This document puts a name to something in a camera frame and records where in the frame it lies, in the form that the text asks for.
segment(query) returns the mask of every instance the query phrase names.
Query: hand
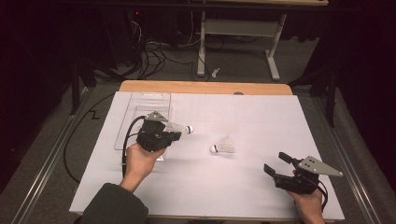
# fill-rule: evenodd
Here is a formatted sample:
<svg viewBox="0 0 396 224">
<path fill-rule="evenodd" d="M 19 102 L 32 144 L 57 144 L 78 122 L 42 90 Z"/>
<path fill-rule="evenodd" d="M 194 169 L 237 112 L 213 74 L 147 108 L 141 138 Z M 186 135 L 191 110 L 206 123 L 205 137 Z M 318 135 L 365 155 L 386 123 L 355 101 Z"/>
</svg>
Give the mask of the hand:
<svg viewBox="0 0 396 224">
<path fill-rule="evenodd" d="M 286 192 L 296 202 L 298 212 L 305 224 L 325 223 L 321 210 L 322 194 L 318 189 L 312 194 L 297 194 L 287 190 Z"/>
<path fill-rule="evenodd" d="M 126 172 L 120 186 L 134 192 L 154 168 L 155 161 L 165 152 L 165 148 L 149 152 L 135 143 L 126 150 Z"/>
</svg>

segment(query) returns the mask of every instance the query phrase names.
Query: small white object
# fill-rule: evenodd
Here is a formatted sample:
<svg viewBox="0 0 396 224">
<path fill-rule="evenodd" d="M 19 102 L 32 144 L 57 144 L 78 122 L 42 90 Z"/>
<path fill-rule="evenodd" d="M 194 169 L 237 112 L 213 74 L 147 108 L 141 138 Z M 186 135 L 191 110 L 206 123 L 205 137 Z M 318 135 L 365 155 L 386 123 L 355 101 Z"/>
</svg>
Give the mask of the small white object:
<svg viewBox="0 0 396 224">
<path fill-rule="evenodd" d="M 218 152 L 235 152 L 235 147 L 233 146 L 233 139 L 230 135 L 227 135 L 220 144 L 215 144 L 210 148 L 210 152 L 218 153 Z"/>
<path fill-rule="evenodd" d="M 190 125 L 183 126 L 181 124 L 168 122 L 168 123 L 166 123 L 166 131 L 190 134 L 190 133 L 194 132 L 194 128 L 192 128 L 192 126 L 190 126 Z"/>
<path fill-rule="evenodd" d="M 216 77 L 216 74 L 218 73 L 219 70 L 220 70 L 220 68 L 213 70 L 212 77 Z"/>
</svg>

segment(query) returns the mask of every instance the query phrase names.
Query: wooden edge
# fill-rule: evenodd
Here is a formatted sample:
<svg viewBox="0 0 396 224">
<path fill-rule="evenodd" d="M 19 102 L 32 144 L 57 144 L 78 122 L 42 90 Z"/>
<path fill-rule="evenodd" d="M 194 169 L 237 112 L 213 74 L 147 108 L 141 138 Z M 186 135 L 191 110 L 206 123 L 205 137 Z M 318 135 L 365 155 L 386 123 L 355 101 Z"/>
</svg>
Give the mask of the wooden edge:
<svg viewBox="0 0 396 224">
<path fill-rule="evenodd" d="M 188 81 L 142 81 L 122 82 L 120 91 L 245 94 L 245 95 L 292 95 L 286 84 L 233 83 L 233 82 L 188 82 Z"/>
<path fill-rule="evenodd" d="M 258 217 L 189 217 L 189 216 L 159 216 L 150 215 L 149 218 L 172 218 L 172 219 L 195 219 L 195 220 L 231 220 L 231 221 L 260 221 L 260 222 L 299 222 L 299 218 L 258 218 Z M 326 223 L 334 223 L 341 221 L 336 219 L 325 219 Z"/>
</svg>

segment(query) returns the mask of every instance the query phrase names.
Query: dark sleeve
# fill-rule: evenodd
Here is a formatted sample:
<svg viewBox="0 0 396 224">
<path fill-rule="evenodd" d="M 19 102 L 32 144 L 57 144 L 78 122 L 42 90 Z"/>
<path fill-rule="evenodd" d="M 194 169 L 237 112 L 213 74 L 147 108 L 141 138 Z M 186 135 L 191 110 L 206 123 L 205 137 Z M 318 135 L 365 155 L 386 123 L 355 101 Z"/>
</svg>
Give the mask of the dark sleeve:
<svg viewBox="0 0 396 224">
<path fill-rule="evenodd" d="M 85 209 L 81 223 L 145 223 L 149 210 L 130 191 L 104 184 Z"/>
</svg>

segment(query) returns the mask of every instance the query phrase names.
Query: wrist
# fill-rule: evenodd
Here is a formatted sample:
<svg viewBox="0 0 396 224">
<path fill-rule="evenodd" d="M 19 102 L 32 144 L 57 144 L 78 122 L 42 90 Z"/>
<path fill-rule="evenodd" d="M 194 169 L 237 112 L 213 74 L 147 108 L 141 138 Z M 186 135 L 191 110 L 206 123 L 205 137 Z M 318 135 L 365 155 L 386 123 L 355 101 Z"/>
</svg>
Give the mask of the wrist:
<svg viewBox="0 0 396 224">
<path fill-rule="evenodd" d="M 138 175 L 125 175 L 125 177 L 120 182 L 120 187 L 127 189 L 131 193 L 137 189 L 137 187 L 142 182 L 143 178 Z"/>
<path fill-rule="evenodd" d="M 323 216 L 312 216 L 304 218 L 305 224 L 325 224 Z"/>
</svg>

